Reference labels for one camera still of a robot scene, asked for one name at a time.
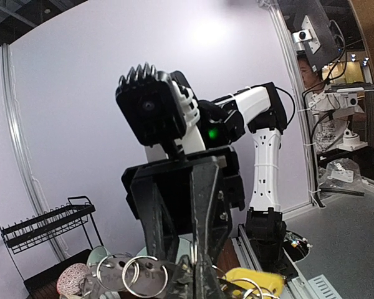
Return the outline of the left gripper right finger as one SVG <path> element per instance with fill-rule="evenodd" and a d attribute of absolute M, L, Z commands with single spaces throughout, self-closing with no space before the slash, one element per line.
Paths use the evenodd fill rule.
<path fill-rule="evenodd" d="M 211 264 L 196 264 L 194 269 L 194 297 L 197 299 L 225 298 L 217 274 Z"/>

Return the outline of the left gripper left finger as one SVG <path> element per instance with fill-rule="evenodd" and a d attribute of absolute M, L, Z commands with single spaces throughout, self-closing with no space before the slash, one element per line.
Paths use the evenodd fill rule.
<path fill-rule="evenodd" d="M 167 299 L 194 299 L 195 266 L 188 255 L 182 255 L 166 291 Z"/>

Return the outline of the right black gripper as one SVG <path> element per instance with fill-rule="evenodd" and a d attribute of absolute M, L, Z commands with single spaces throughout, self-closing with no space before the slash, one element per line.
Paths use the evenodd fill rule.
<path fill-rule="evenodd" d="M 224 156 L 226 166 L 220 168 L 218 159 L 208 156 Z M 143 227 L 148 255 L 175 262 L 178 234 L 192 230 L 195 261 L 209 257 L 216 264 L 231 232 L 229 203 L 232 209 L 245 209 L 238 156 L 233 147 L 222 146 L 188 155 L 190 161 L 193 158 L 200 159 L 193 163 L 191 187 L 189 174 L 169 171 L 157 185 L 155 172 L 143 166 L 127 168 L 121 180 L 126 201 Z"/>

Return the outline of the metal keyring with red handle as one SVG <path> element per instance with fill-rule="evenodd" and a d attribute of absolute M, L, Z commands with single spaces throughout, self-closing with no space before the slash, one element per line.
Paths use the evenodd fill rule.
<path fill-rule="evenodd" d="M 176 265 L 149 255 L 109 255 L 90 267 L 80 282 L 82 298 L 126 293 L 138 298 L 164 298 Z"/>

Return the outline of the key with yellow tag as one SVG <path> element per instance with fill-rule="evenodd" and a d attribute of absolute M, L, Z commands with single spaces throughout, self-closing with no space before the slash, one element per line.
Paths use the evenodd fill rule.
<path fill-rule="evenodd" d="M 281 275 L 242 267 L 232 268 L 220 278 L 242 288 L 234 292 L 237 298 L 280 298 L 284 288 Z"/>

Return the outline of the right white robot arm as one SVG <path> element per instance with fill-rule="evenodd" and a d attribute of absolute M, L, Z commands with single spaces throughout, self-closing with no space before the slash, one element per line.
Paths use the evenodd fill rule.
<path fill-rule="evenodd" d="M 175 261 L 180 235 L 192 234 L 195 254 L 216 262 L 238 208 L 261 269 L 285 273 L 277 179 L 288 122 L 279 92 L 266 83 L 209 102 L 173 80 L 120 81 L 116 102 L 138 141 L 165 152 L 122 176 L 150 255 Z"/>

